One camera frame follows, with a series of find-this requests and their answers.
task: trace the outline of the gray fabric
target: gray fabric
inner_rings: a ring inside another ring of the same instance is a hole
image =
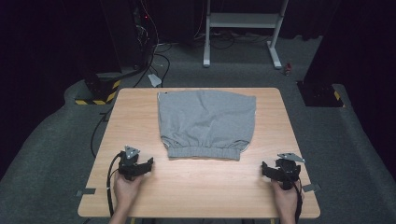
[[[227,91],[159,92],[168,157],[239,160],[254,131],[256,97]]]

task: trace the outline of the yellow and black hazard tape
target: yellow and black hazard tape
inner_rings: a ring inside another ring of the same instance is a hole
[[[121,81],[118,80],[116,81],[111,90],[109,91],[109,94],[107,97],[102,98],[102,99],[76,99],[75,102],[77,105],[108,105],[110,104],[114,97],[116,96],[117,93],[117,88],[119,87]]]
[[[334,91],[334,96],[335,96],[335,99],[337,100],[338,104],[339,104],[339,105],[342,105],[342,106],[340,106],[340,107],[345,107],[343,101],[341,100],[341,96],[340,96],[340,94],[338,93],[338,91]]]

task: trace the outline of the metal clip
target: metal clip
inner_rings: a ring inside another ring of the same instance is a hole
[[[311,191],[311,190],[313,190],[314,192],[317,192],[320,189],[321,189],[321,187],[320,187],[319,184],[309,184],[309,185],[303,186],[304,192],[308,192],[308,191]]]
[[[134,157],[135,155],[137,155],[140,152],[139,149],[136,149],[134,147],[129,147],[129,146],[125,146],[125,154],[126,154],[126,158],[129,160],[132,157]]]
[[[299,156],[297,156],[294,153],[281,153],[281,154],[277,154],[278,157],[288,160],[288,161],[299,161],[299,162],[303,162],[305,163],[305,160]]]

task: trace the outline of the human hand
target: human hand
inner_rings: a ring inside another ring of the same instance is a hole
[[[113,217],[111,217],[109,221],[110,224],[125,223],[131,206],[137,196],[142,179],[143,176],[140,175],[135,178],[134,181],[130,181],[125,179],[123,175],[120,175],[118,171],[115,173],[113,189],[117,198],[117,207]]]
[[[283,190],[279,183],[271,179],[271,183],[275,192],[275,204],[277,212],[280,216],[280,222],[282,224],[295,224],[295,213],[297,210],[297,192],[295,188],[291,188],[288,190]],[[297,181],[295,182],[297,189],[301,191],[301,185]]]
[[[115,173],[114,178],[114,193],[117,198],[117,209],[130,210],[134,200],[137,196],[137,192],[140,187],[140,183],[143,176],[137,176],[134,181],[125,179],[124,175],[120,175],[119,172]]]

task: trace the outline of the wooden table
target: wooden table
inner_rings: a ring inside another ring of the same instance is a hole
[[[204,158],[169,159],[159,131],[157,93],[198,89],[122,89],[119,92],[102,144],[82,197],[82,217],[109,217],[106,175],[112,159],[125,145],[140,149],[139,163],[154,158],[130,217],[278,217],[269,179],[262,176],[262,161],[277,153],[301,156],[279,90],[274,88],[216,88],[257,97],[256,125],[250,146],[240,161]],[[310,183],[303,163],[300,178]],[[320,214],[315,193],[304,194],[301,218]]]

